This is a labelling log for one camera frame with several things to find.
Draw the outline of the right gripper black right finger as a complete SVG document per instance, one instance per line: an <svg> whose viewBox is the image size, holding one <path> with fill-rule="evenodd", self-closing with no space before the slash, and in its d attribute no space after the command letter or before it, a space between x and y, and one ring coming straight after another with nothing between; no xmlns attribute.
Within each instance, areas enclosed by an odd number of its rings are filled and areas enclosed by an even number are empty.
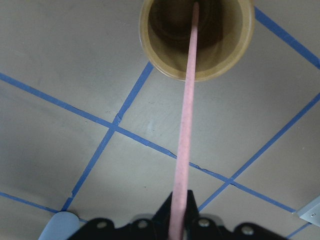
<svg viewBox="0 0 320 240"><path fill-rule="evenodd" d="M186 209L183 222L183 239L192 240L199 227L199 211L192 190L187 191Z"/></svg>

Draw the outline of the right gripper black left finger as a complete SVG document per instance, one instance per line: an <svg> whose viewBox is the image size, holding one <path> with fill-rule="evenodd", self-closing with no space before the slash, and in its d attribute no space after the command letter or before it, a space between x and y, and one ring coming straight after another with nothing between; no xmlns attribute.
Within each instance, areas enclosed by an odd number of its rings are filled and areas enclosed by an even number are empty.
<svg viewBox="0 0 320 240"><path fill-rule="evenodd" d="M169 224L172 205L171 192L157 212L151 218L151 240L167 240L169 236Z"/></svg>

